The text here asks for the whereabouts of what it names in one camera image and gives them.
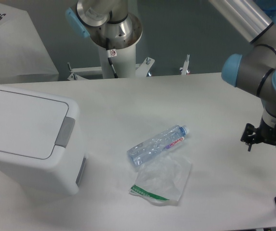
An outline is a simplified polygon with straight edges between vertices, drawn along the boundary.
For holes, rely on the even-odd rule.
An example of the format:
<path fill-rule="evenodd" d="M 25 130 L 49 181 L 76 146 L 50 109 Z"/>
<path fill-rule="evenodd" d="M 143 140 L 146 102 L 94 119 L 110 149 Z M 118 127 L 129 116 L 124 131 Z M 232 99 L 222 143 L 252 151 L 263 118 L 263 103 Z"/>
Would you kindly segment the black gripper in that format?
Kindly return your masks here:
<path fill-rule="evenodd" d="M 261 142 L 276 146 L 276 124 L 268 125 L 264 119 L 261 119 L 258 128 L 254 125 L 247 123 L 242 133 L 241 142 L 244 142 L 248 146 L 248 152 L 251 151 L 251 147 L 254 144 Z"/>

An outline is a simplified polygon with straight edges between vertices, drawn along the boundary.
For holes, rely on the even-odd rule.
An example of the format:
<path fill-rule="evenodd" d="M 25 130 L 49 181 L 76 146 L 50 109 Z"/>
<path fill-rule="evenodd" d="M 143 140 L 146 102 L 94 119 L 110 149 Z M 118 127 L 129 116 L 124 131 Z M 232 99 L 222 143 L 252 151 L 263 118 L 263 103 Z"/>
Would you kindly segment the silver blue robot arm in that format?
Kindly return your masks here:
<path fill-rule="evenodd" d="M 231 55 L 222 79 L 264 103 L 260 125 L 245 126 L 241 141 L 248 146 L 276 146 L 276 24 L 252 0 L 214 0 L 212 5 L 253 45 L 245 56 Z M 139 19 L 128 12 L 125 0 L 79 0 L 65 17 L 73 30 L 98 47 L 104 78 L 145 77 L 148 61 L 135 62 L 142 36 Z"/>

